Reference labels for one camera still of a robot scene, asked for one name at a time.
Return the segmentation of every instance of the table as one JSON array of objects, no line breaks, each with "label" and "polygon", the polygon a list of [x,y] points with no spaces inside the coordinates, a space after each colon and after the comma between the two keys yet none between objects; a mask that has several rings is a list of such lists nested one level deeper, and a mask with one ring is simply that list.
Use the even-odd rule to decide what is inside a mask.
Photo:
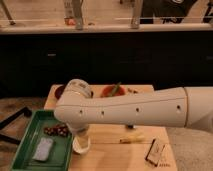
[{"label": "table", "polygon": [[[44,109],[54,109],[57,99],[54,92],[59,85],[50,89]],[[151,85],[121,85],[127,92],[131,88],[138,92],[154,91]],[[91,85],[94,98],[99,97],[104,85]],[[91,139],[91,149],[84,155],[73,153],[69,171],[171,171],[177,170],[173,152],[165,127],[137,126],[145,140],[140,143],[120,144],[120,138],[135,130],[124,125],[90,125],[88,134]],[[158,167],[145,160],[152,140],[159,138],[166,143]]]}]

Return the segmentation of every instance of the small item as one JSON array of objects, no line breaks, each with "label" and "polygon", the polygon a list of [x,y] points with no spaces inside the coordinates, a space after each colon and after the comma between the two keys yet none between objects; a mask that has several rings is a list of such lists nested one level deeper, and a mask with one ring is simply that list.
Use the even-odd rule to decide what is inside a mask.
[{"label": "small item", "polygon": [[142,132],[132,132],[120,139],[120,143],[140,143],[145,139]]},{"label": "small item", "polygon": [[119,82],[118,84],[116,84],[116,85],[113,87],[112,91],[109,92],[107,96],[108,96],[108,97],[114,96],[114,95],[117,93],[117,91],[118,91],[120,85],[121,85],[121,82]]},{"label": "small item", "polygon": [[164,147],[165,143],[162,140],[154,139],[145,159],[157,167]]},{"label": "small item", "polygon": [[42,137],[39,144],[37,145],[33,159],[43,162],[46,161],[49,157],[49,153],[53,147],[53,144],[53,139]]},{"label": "small item", "polygon": [[69,130],[66,124],[57,124],[51,127],[44,127],[44,133],[50,136],[62,136],[67,137],[69,134]]},{"label": "small item", "polygon": [[73,140],[73,150],[77,154],[85,154],[89,151],[91,146],[90,138],[88,135],[85,136],[75,136]]}]

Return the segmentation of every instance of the red object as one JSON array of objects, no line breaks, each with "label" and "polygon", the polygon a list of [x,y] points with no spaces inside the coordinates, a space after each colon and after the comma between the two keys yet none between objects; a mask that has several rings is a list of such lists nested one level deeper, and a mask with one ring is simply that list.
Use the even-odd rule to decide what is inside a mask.
[{"label": "red object", "polygon": [[[108,97],[108,94],[113,90],[115,86],[116,85],[106,86],[101,93],[101,97]],[[122,96],[122,95],[125,95],[125,91],[121,86],[119,86],[118,91],[114,94],[114,96]]]}]

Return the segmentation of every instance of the chair leg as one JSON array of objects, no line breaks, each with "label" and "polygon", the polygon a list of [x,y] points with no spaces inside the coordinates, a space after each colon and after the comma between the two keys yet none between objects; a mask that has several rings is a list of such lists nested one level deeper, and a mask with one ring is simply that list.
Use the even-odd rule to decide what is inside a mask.
[{"label": "chair leg", "polygon": [[6,14],[8,20],[9,20],[9,22],[10,22],[10,25],[16,24],[16,23],[13,21],[11,15],[10,15],[10,12],[9,12],[9,10],[8,10],[6,4],[4,3],[3,0],[0,0],[0,4],[1,4],[1,6],[2,6],[2,8],[3,8],[3,10],[4,10],[4,12],[5,12],[5,14]]},{"label": "chair leg", "polygon": [[[32,111],[29,110],[27,107],[22,108],[18,112],[14,113],[13,115],[8,117],[7,119],[0,122],[0,130],[3,129],[4,127],[6,127],[8,124],[10,124],[12,121],[14,121],[21,114],[24,114],[24,116],[29,117],[29,116],[32,115]],[[20,140],[17,140],[15,138],[0,134],[0,141],[1,140],[12,143],[12,144],[17,144],[17,145],[20,143]]]},{"label": "chair leg", "polygon": [[209,21],[212,19],[211,17],[213,16],[213,13],[210,14],[212,6],[213,6],[213,3],[209,2],[207,5],[208,5],[208,8],[207,8],[206,13],[205,13],[205,15],[203,17],[203,22],[204,23],[209,23]]}]

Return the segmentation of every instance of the dark object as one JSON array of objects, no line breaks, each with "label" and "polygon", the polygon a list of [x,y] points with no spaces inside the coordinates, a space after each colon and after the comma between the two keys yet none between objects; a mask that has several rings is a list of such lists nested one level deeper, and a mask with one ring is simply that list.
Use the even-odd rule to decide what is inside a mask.
[{"label": "dark object", "polygon": [[181,23],[197,0],[184,0],[178,4],[172,0],[144,0],[141,24],[153,23],[153,15],[163,19],[163,23]]},{"label": "dark object", "polygon": [[206,10],[205,16],[203,18],[204,23],[209,23],[209,21],[213,18],[213,12],[211,12],[211,9],[213,7],[213,1],[210,0],[210,2],[207,4],[208,8]]},{"label": "dark object", "polygon": [[[12,121],[14,121],[21,114],[24,114],[24,116],[26,116],[26,117],[30,117],[32,115],[32,111],[29,110],[27,107],[22,108],[18,112],[14,113],[12,116],[3,120],[0,123],[0,130],[3,129],[4,127],[6,127],[8,124],[10,124]],[[17,140],[17,139],[14,139],[14,138],[11,138],[9,136],[2,135],[2,134],[0,134],[0,140],[10,142],[10,143],[13,143],[13,144],[17,144],[17,145],[20,143],[20,140]]]},{"label": "dark object", "polygon": [[55,90],[55,97],[57,99],[59,99],[61,97],[61,95],[63,94],[64,92],[64,89],[65,89],[66,85],[62,85],[62,86],[59,86],[56,90]]}]

